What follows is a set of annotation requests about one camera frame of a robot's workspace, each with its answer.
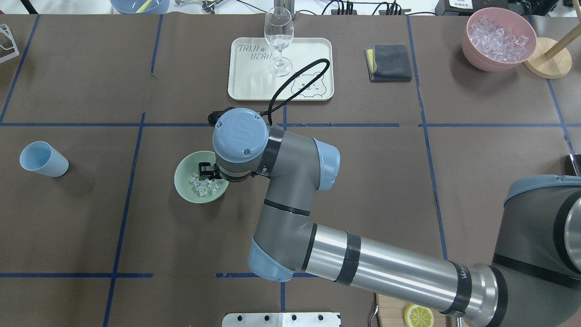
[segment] wine glass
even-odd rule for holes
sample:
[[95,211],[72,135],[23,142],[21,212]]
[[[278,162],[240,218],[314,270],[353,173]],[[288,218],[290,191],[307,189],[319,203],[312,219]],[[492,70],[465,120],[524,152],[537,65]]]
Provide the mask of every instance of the wine glass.
[[282,50],[291,44],[294,36],[291,12],[284,7],[271,8],[264,19],[264,38],[279,52],[279,56],[268,63],[268,69],[274,76],[286,76],[291,72],[291,61],[282,56]]

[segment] wooden cutting board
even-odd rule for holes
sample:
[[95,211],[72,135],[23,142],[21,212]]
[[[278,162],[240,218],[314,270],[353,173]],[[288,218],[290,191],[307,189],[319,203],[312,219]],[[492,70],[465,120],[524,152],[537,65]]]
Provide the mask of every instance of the wooden cutting board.
[[[393,297],[377,294],[377,305],[379,306],[379,326],[380,327],[406,327],[403,322],[403,311],[410,305],[410,302],[398,300]],[[433,327],[446,327],[446,316],[432,310],[434,314]]]

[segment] clear blue bowl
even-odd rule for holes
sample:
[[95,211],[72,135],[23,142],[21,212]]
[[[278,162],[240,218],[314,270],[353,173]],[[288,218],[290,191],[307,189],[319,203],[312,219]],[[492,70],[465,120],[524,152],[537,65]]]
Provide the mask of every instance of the clear blue bowl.
[[[145,0],[111,0],[113,7],[120,13],[135,13],[144,3]],[[157,4],[157,0],[152,0],[148,8],[141,13],[163,15],[167,13],[169,7],[170,0],[159,0],[159,4]]]

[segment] lemon slice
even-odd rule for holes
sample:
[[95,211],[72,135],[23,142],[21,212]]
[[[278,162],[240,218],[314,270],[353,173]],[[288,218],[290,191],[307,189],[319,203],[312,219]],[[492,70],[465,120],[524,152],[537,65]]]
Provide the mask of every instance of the lemon slice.
[[432,310],[417,304],[410,304],[403,312],[403,321],[408,327],[432,327],[434,315]]

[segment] blue joint cap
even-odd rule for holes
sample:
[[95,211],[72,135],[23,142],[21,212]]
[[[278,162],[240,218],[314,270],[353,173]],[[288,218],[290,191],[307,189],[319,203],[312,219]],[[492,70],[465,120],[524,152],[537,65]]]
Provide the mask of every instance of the blue joint cap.
[[248,255],[248,267],[260,277],[275,282],[287,282],[292,278],[294,271],[279,264],[275,259],[268,255],[252,238],[250,245],[250,254]]
[[521,178],[510,185],[508,189],[507,199],[504,200],[504,204],[507,203],[511,198],[536,189],[542,189],[543,187],[554,187],[554,186],[579,186],[581,187],[581,177],[577,176],[557,176],[557,175],[536,175]]
[[249,162],[260,156],[268,142],[268,128],[250,109],[226,111],[216,122],[212,143],[216,154],[234,164]]
[[319,179],[319,191],[329,190],[335,183],[341,165],[341,155],[336,147],[323,143],[313,138],[319,152],[319,164],[321,166],[321,177]]

